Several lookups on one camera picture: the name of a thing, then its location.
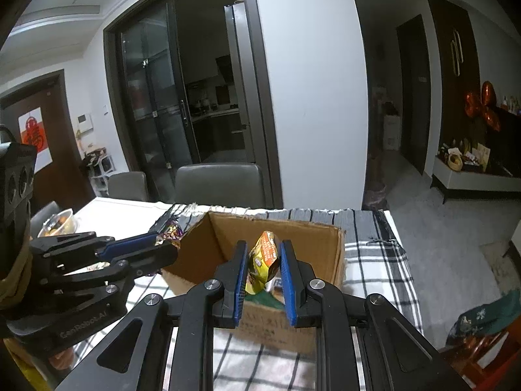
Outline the yellow orange snack packet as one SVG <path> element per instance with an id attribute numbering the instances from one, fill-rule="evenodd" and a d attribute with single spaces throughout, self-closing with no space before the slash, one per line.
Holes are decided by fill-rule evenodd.
<path id="1" fill-rule="evenodd" d="M 254 295 L 265 290 L 280 263 L 279 239 L 273 231 L 265 230 L 248 254 L 246 292 Z"/>

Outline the purple foil candy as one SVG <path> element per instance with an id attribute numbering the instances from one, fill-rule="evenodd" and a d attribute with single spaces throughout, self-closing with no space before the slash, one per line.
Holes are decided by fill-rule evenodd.
<path id="1" fill-rule="evenodd" d="M 157 233 L 155 245 L 171 244 L 179 249 L 183 235 L 184 232 L 177 219 L 174 218 L 173 220 L 168 220 L 162 230 Z"/>

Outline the brown cardboard box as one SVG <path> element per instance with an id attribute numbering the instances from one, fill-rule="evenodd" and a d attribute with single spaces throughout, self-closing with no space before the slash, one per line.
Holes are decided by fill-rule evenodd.
<path id="1" fill-rule="evenodd" d="M 162 270 L 172 292 L 181 295 L 208 280 L 230 260 L 239 241 L 246 242 L 246 296 L 242 318 L 234 335 L 279 350 L 311 354 L 314 328 L 295 328 L 284 311 L 282 287 L 272 285 L 281 276 L 282 258 L 276 253 L 290 240 L 295 255 L 320 279 L 339 286 L 343 281 L 344 232 L 325 224 L 266 220 L 250 216 L 204 214 L 188 228 L 176 262 Z"/>

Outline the wall intercom panel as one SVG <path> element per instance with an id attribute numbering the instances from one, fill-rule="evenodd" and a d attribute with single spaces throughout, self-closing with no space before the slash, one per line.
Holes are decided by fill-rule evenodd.
<path id="1" fill-rule="evenodd" d="M 78 133 L 80 135 L 93 131 L 93 122 L 90 113 L 78 116 Z"/>

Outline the red fu door poster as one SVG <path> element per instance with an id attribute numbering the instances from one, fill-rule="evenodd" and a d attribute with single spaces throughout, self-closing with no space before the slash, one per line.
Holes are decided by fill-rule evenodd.
<path id="1" fill-rule="evenodd" d="M 22 143 L 36 147 L 35 172 L 39 172 L 53 162 L 41 108 L 29 110 L 19 117 L 18 122 Z"/>

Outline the dark glass sliding door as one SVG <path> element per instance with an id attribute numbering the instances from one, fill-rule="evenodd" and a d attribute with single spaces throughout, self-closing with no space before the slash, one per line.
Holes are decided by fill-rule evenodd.
<path id="1" fill-rule="evenodd" d="M 182 168 L 243 163 L 283 206 L 260 25 L 255 0 L 136 0 L 104 29 L 118 138 L 152 199 L 179 199 Z"/>

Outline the red gift bag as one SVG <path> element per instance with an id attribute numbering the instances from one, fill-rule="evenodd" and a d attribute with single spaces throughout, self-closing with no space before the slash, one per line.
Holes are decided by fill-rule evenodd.
<path id="1" fill-rule="evenodd" d="M 520 290 L 461 314 L 440 353 L 472 390 L 519 390 Z"/>

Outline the white shoe rack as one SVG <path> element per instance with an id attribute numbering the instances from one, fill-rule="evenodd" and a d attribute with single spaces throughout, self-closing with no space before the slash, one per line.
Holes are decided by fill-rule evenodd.
<path id="1" fill-rule="evenodd" d="M 88 179 L 96 196 L 109 196 L 109 177 L 116 172 L 116 168 L 105 147 L 86 153 L 80 164 L 80 170 Z"/>

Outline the black white plaid tablecloth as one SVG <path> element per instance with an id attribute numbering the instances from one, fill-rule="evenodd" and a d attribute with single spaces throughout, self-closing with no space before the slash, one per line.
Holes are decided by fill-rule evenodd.
<path id="1" fill-rule="evenodd" d="M 123 199 L 93 199 L 75 215 L 79 232 L 124 239 L 158 231 L 176 218 L 184 234 L 204 214 L 216 212 L 266 220 L 287 220 L 334 226 L 344 232 L 343 281 L 338 286 L 356 297 L 381 294 L 415 327 L 422 319 L 406 253 L 382 211 L 225 208 L 198 204 L 167 205 Z M 163 274 L 136 280 L 127 307 L 146 295 L 176 296 Z M 214 332 L 214 387 L 217 390 L 312 390 L 315 356 L 279 350 L 234 335 L 235 329 Z"/>

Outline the red foil balloon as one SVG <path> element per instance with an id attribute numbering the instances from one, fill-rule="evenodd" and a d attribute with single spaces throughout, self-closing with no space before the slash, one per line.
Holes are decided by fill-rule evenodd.
<path id="1" fill-rule="evenodd" d="M 496 93 L 490 81 L 487 80 L 482 84 L 481 94 L 474 92 L 467 93 L 464 96 L 464 102 L 464 113 L 468 117 L 475 118 L 480 116 L 494 131 L 501 131 L 500 120 L 495 113 L 497 103 Z"/>

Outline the grey chair near box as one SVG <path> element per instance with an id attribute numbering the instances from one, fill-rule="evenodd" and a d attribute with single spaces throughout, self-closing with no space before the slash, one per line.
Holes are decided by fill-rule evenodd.
<path id="1" fill-rule="evenodd" d="M 254 163 L 197 163 L 177 170 L 176 203 L 263 208 L 261 168 Z"/>

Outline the grey chair left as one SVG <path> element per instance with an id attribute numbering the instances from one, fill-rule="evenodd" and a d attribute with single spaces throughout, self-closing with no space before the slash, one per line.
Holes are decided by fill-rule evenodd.
<path id="1" fill-rule="evenodd" d="M 141 171 L 130 171 L 111 175 L 108 193 L 112 199 L 149 201 L 146 175 Z"/>

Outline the green cracker packet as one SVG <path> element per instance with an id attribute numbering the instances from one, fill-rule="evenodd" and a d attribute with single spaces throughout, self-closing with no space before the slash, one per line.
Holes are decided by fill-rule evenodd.
<path id="1" fill-rule="evenodd" d="M 254 295 L 246 293 L 245 301 L 277 310 L 284 310 L 284 303 L 281 303 L 272 294 L 266 292 L 265 290 L 262 290 L 262 292 Z"/>

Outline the white low tv cabinet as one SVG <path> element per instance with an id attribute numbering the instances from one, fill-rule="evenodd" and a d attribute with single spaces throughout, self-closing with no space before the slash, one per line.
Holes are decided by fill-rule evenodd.
<path id="1" fill-rule="evenodd" d="M 455 171 L 439 157 L 434 159 L 431 188 L 448 199 L 520 199 L 520 179 L 470 171 Z"/>

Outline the clear fruit bowl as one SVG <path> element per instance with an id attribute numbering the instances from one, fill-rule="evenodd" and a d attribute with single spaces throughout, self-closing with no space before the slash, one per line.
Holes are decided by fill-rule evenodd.
<path id="1" fill-rule="evenodd" d="M 39 238 L 62 236 L 73 234 L 78 228 L 78 223 L 74 217 L 72 208 L 63 210 L 57 214 L 52 214 L 42 224 L 42 227 L 38 233 Z"/>

